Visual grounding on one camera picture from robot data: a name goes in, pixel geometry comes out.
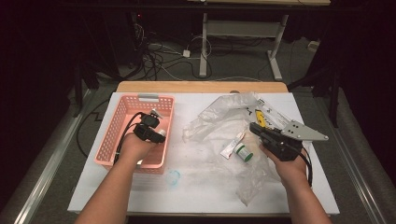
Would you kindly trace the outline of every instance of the dark background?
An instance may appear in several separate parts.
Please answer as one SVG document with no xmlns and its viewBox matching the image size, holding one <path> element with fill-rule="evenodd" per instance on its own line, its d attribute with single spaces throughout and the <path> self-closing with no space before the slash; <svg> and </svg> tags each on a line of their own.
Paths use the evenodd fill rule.
<svg viewBox="0 0 396 224">
<path fill-rule="evenodd" d="M 365 2 L 339 0 L 332 4 L 349 7 Z M 284 35 L 285 41 L 302 36 L 317 40 L 325 35 L 308 75 L 328 61 L 339 59 L 341 87 L 393 184 L 396 183 L 396 154 L 391 141 L 396 112 L 394 8 L 391 0 L 375 1 L 364 14 L 337 16 L 331 24 L 314 14 L 294 15 L 290 16 Z M 59 10 L 49 0 L 2 2 L 0 12 L 3 128 L 0 172 L 2 183 L 6 183 L 0 196 L 0 209 L 3 209 L 69 107 L 67 94 L 73 87 L 77 62 L 82 64 L 81 75 L 90 88 L 97 87 L 95 71 L 113 77 L 119 71 L 117 55 L 110 47 L 106 15 L 85 12 L 83 21 L 78 13 Z M 187 43 L 191 34 L 201 30 L 201 17 L 194 14 L 146 13 L 145 17 L 148 27 L 165 35 L 177 35 L 181 42 Z M 186 20 L 177 22 L 180 17 Z M 323 81 L 327 79 L 319 78 L 312 84 Z"/>
</svg>

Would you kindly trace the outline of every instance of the pink plastic basket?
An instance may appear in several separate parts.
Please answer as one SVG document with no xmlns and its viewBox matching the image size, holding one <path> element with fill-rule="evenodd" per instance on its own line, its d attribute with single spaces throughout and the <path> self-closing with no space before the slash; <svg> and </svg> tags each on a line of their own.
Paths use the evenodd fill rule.
<svg viewBox="0 0 396 224">
<path fill-rule="evenodd" d="M 154 94 L 132 94 L 125 93 L 121 96 L 116 105 L 112 119 L 107 127 L 105 136 L 99 149 L 96 152 L 94 161 L 103 165 L 107 170 L 111 169 L 117 151 L 117 145 L 120 141 L 123 130 L 133 115 L 138 112 L 148 114 L 151 109 L 155 108 L 163 117 L 160 124 L 155 129 L 157 132 L 162 129 L 166 131 L 164 143 L 159 144 L 150 151 L 138 168 L 137 173 L 163 174 L 166 158 L 166 149 L 168 145 L 168 136 L 170 135 L 171 122 L 173 117 L 175 98 L 173 96 L 161 96 Z M 139 118 L 134 119 L 133 123 L 140 122 Z"/>
</svg>

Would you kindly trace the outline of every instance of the human arm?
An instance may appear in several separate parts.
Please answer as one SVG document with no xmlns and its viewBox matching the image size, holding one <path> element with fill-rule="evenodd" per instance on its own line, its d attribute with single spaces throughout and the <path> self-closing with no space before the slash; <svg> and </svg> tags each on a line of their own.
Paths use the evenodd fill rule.
<svg viewBox="0 0 396 224">
<path fill-rule="evenodd" d="M 75 223 L 124 223 L 132 176 L 138 161 L 156 144 L 125 135 L 120 158 L 82 209 Z"/>
<path fill-rule="evenodd" d="M 293 224 L 332 223 L 306 179 L 306 164 L 301 157 L 294 161 L 280 161 L 268 149 L 262 151 L 274 162 L 285 187 Z"/>
</svg>

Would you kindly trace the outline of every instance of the clear plastic bag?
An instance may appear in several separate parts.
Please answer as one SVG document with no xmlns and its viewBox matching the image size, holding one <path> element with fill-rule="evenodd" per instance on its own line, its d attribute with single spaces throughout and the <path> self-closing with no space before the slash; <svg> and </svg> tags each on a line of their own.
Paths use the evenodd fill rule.
<svg viewBox="0 0 396 224">
<path fill-rule="evenodd" d="M 242 143 L 253 152 L 252 159 L 241 166 L 243 169 L 232 169 L 239 180 L 236 194 L 246 206 L 262 190 L 265 181 L 279 181 L 274 164 L 260 151 L 259 137 L 248 130 L 250 122 L 257 122 L 256 110 L 264 114 L 265 123 L 270 128 L 283 129 L 289 122 L 286 116 L 261 99 L 255 92 L 238 93 L 219 97 L 198 118 L 183 128 L 183 141 L 211 142 L 216 155 L 224 144 L 245 131 Z M 219 160 L 220 166 L 227 167 L 227 160 Z"/>
</svg>

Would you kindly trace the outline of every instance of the yellow label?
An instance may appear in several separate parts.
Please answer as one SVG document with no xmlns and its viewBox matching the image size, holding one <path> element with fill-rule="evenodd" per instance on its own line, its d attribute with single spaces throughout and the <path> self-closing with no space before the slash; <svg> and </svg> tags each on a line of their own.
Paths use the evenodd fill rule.
<svg viewBox="0 0 396 224">
<path fill-rule="evenodd" d="M 265 119 L 264 119 L 264 114 L 260 110 L 256 110 L 256 119 L 257 123 L 259 123 L 260 126 L 263 128 L 265 127 Z"/>
</svg>

